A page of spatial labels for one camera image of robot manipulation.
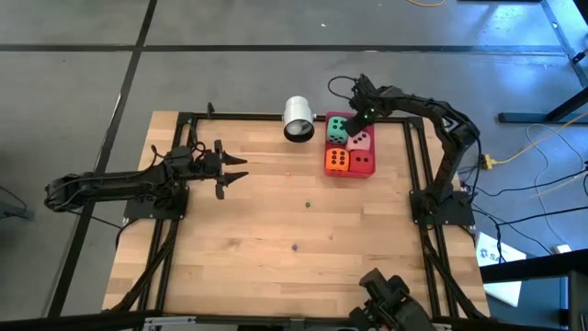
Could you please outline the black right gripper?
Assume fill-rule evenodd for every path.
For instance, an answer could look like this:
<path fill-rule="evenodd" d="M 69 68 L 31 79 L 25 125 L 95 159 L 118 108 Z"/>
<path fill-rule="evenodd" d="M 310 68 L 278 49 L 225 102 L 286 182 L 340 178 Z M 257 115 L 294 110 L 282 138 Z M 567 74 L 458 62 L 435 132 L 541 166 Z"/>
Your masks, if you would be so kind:
<path fill-rule="evenodd" d="M 345 131 L 349 136 L 355 136 L 361 131 L 361 126 L 354 120 L 361 120 L 362 131 L 372 133 L 373 123 L 370 120 L 376 120 L 383 116 L 383 101 L 380 99 L 384 87 L 375 87 L 371 80 L 361 74 L 355 79 L 351 91 L 351 108 L 356 112 L 352 119 L 345 122 Z"/>

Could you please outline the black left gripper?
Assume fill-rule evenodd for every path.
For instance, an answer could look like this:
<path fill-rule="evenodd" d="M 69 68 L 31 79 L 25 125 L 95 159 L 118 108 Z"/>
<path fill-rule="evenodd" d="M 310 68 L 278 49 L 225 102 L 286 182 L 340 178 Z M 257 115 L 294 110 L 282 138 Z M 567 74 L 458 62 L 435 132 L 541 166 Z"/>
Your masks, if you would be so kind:
<path fill-rule="evenodd" d="M 248 172 L 224 173 L 223 163 L 227 166 L 233 166 L 245 164 L 246 160 L 223 153 L 221 140 L 215 140 L 213 149 L 206 149 L 202 156 L 199 156 L 196 160 L 198 166 L 197 178 L 200 180 L 214 179 L 216 181 L 215 195 L 217 199 L 225 197 L 224 185 L 230 185 L 237 179 L 248 175 Z"/>

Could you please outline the pink translucent plastic bin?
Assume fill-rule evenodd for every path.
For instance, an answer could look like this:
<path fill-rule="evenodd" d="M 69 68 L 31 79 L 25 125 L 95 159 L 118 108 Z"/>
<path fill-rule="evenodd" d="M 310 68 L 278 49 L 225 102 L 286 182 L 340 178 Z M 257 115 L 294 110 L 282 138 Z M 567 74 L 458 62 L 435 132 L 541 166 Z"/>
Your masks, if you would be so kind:
<path fill-rule="evenodd" d="M 376 171 L 376 148 L 375 148 L 375 129 L 373 127 L 373 132 L 370 133 L 371 136 L 371 147 L 370 147 L 370 152 L 374 155 L 375 158 L 375 170 L 373 174 L 361 174 L 361 173 L 353 173 L 350 172 L 349 169 L 347 172 L 335 172 L 335 171 L 327 171 L 324 167 L 324 163 L 325 163 L 325 152 L 330 149 L 330 148 L 343 148 L 346 149 L 346 143 L 345 144 L 333 144 L 333 143 L 328 143 L 326 141 L 326 125 L 327 125 L 327 121 L 330 117 L 332 116 L 340 116 L 340 117 L 344 117 L 346 118 L 346 120 L 351 119 L 353 117 L 353 115 L 351 113 L 344 113 L 344 112 L 328 112 L 325 115 L 325 134 L 324 134 L 324 138 L 325 138 L 325 148 L 324 148 L 324 162 L 323 162 L 323 172 L 326 176 L 328 177 L 347 177 L 347 178 L 368 178 L 371 177 L 375 171 Z"/>

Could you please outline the large pink plush die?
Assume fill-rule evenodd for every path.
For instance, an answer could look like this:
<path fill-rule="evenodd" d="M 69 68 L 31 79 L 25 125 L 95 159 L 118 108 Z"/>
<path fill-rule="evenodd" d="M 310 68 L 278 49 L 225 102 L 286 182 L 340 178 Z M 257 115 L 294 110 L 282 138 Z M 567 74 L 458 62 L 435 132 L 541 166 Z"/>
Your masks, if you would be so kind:
<path fill-rule="evenodd" d="M 369 151 L 371 147 L 371 136 L 366 131 L 361 131 L 356 135 L 349 136 L 346 142 L 347 151 L 363 150 Z"/>

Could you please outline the large green plush die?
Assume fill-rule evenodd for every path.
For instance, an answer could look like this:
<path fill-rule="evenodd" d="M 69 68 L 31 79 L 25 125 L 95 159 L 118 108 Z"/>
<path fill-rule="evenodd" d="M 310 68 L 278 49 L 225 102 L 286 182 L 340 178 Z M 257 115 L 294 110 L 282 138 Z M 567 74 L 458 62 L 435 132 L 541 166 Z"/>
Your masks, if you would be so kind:
<path fill-rule="evenodd" d="M 345 144 L 348 139 L 348 133 L 345 130 L 346 118 L 332 116 L 328 119 L 326 125 L 326 141 L 333 144 Z"/>

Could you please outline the large red plush die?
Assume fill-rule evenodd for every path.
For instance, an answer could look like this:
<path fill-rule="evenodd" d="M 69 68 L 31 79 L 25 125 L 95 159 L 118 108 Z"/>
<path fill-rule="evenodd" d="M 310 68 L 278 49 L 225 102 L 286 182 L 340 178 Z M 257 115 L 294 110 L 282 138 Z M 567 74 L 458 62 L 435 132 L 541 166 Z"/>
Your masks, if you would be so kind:
<path fill-rule="evenodd" d="M 361 174 L 373 174 L 375 170 L 374 155 L 367 150 L 353 150 L 350 152 L 349 171 Z"/>

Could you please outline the large orange plush die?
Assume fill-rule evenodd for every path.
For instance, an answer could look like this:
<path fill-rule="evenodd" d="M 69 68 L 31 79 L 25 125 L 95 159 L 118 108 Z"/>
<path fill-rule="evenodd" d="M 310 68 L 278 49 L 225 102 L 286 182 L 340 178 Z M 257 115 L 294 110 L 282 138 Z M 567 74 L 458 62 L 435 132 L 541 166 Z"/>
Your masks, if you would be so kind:
<path fill-rule="evenodd" d="M 349 164 L 349 152 L 346 149 L 330 148 L 325 152 L 324 167 L 327 171 L 347 172 Z"/>

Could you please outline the white cylinder cup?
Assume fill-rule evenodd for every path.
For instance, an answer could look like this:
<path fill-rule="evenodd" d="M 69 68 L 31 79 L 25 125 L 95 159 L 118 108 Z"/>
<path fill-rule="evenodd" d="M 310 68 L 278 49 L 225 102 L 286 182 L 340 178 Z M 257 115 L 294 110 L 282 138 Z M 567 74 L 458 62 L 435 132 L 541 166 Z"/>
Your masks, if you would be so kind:
<path fill-rule="evenodd" d="M 305 97 L 290 97 L 286 101 L 282 116 L 284 136 L 292 143 L 309 141 L 315 133 L 314 119 L 315 114 Z"/>

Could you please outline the black desk leg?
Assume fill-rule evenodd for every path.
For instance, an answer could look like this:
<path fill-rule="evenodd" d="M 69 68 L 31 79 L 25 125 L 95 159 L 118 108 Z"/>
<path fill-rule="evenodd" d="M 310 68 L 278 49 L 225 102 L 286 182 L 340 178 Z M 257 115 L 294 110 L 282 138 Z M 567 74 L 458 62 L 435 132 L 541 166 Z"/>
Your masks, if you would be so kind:
<path fill-rule="evenodd" d="M 502 112 L 498 114 L 497 119 L 500 123 L 588 124 L 588 110 L 577 113 L 577 110 L 584 106 L 588 107 L 588 87 L 548 113 Z"/>

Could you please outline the white cardboard box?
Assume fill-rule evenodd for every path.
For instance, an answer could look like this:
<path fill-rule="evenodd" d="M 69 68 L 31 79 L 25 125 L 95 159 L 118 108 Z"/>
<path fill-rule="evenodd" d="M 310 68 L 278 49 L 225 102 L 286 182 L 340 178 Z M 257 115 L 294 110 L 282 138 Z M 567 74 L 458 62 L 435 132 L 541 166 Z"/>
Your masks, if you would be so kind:
<path fill-rule="evenodd" d="M 509 246 L 502 245 L 503 258 L 499 259 L 498 240 L 485 234 L 478 233 L 475 236 L 476 258 L 480 267 L 497 265 L 504 262 L 512 262 L 526 259 L 526 254 Z M 522 281 L 508 281 L 484 284 L 485 293 L 501 302 L 517 307 L 522 288 Z"/>

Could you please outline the grey metal foot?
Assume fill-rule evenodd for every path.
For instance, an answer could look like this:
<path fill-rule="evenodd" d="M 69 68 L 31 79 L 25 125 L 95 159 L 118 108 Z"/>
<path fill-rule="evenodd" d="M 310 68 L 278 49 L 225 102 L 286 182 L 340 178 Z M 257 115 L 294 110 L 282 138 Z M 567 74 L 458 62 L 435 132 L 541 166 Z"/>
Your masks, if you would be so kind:
<path fill-rule="evenodd" d="M 0 219 L 17 217 L 23 220 L 32 220 L 34 218 L 34 211 L 19 196 L 2 186 L 0 186 L 0 191 L 17 202 L 16 205 L 0 198 Z"/>

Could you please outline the grey metal desk beam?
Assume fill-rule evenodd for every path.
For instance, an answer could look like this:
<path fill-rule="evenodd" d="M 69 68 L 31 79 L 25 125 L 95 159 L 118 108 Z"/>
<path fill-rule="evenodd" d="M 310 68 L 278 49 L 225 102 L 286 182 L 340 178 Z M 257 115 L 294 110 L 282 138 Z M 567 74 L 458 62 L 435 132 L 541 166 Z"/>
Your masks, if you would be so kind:
<path fill-rule="evenodd" d="M 575 63 L 573 61 L 573 57 L 575 56 L 575 52 L 572 48 L 572 46 L 570 45 L 559 21 L 557 20 L 557 17 L 555 16 L 551 6 L 548 3 L 548 0 L 541 0 L 540 1 L 541 7 L 543 8 L 543 11 L 549 21 L 549 24 L 552 27 L 553 32 L 555 33 L 559 43 L 560 43 L 560 47 L 562 48 L 564 54 L 566 55 L 566 57 L 568 58 L 568 61 L 570 63 L 571 68 L 573 69 L 573 72 L 575 72 L 580 84 L 582 87 L 587 87 L 588 86 L 588 77 L 586 76 L 586 74 L 584 73 L 584 70 L 582 69 L 582 67 Z"/>

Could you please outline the black crossbeam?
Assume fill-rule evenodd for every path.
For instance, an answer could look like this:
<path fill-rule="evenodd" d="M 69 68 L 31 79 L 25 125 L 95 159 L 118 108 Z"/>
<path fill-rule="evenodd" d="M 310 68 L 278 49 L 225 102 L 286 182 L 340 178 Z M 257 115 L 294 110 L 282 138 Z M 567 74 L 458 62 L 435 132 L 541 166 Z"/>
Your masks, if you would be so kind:
<path fill-rule="evenodd" d="M 144 320 L 159 316 L 194 316 L 162 315 L 159 311 L 140 312 L 103 312 L 99 314 L 68 315 L 41 317 L 35 319 L 0 321 L 0 331 L 119 331 L 140 328 Z M 294 331 L 303 331 L 308 327 L 352 327 L 348 318 L 303 318 L 303 317 L 239 317 L 239 316 L 196 316 L 197 321 L 191 325 L 263 325 L 283 326 Z M 513 325 L 492 319 L 465 319 L 439 316 L 431 319 L 432 323 L 452 325 L 453 331 L 564 331 L 558 328 L 531 325 Z"/>

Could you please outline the black aluminium table frame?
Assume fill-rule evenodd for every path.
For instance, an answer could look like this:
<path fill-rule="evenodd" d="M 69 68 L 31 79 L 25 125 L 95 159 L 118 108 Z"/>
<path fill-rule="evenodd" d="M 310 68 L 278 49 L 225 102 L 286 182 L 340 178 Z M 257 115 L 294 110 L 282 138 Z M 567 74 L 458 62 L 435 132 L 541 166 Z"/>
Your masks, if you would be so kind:
<path fill-rule="evenodd" d="M 441 158 L 433 125 L 406 118 L 378 123 L 376 171 L 366 179 L 326 176 L 324 123 L 315 130 L 311 141 L 296 144 L 284 137 L 277 114 L 152 114 L 143 164 L 153 147 L 168 151 L 194 131 L 245 159 L 240 170 L 248 175 L 223 200 L 210 181 L 190 184 L 171 261 L 156 272 L 145 307 L 194 316 L 343 319 L 366 300 L 359 280 L 377 268 L 401 276 L 428 312 L 448 313 L 442 280 L 424 262 L 409 201 Z"/>

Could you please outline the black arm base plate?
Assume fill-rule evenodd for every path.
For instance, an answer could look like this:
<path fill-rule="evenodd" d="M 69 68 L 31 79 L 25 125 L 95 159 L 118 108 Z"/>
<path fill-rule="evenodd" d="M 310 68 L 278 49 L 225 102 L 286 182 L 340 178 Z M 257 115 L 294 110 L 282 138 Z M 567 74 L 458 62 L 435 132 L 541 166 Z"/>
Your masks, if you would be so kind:
<path fill-rule="evenodd" d="M 470 196 L 465 191 L 452 191 L 446 198 L 436 200 L 424 190 L 409 194 L 413 220 L 425 225 L 474 224 Z"/>
<path fill-rule="evenodd" d="M 162 197 L 128 200 L 123 216 L 129 219 L 182 219 L 187 210 L 189 190 L 179 188 Z"/>

